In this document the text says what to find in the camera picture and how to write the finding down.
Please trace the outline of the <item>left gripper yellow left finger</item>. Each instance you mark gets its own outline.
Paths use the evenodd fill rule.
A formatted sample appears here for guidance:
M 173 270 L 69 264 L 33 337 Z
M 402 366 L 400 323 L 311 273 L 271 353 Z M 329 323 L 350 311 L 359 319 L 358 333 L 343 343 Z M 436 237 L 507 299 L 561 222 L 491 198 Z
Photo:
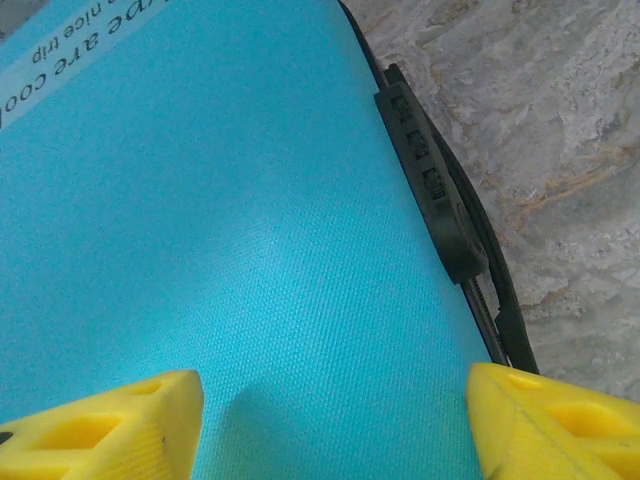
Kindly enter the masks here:
M 203 424 L 195 370 L 178 370 L 5 423 L 4 479 L 189 479 Z

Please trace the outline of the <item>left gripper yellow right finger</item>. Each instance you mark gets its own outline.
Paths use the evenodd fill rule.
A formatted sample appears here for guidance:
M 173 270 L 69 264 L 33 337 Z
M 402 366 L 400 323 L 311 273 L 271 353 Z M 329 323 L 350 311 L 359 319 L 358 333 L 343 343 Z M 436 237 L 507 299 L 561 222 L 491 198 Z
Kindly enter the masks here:
M 636 479 L 637 403 L 515 368 L 472 365 L 467 408 L 487 479 Z

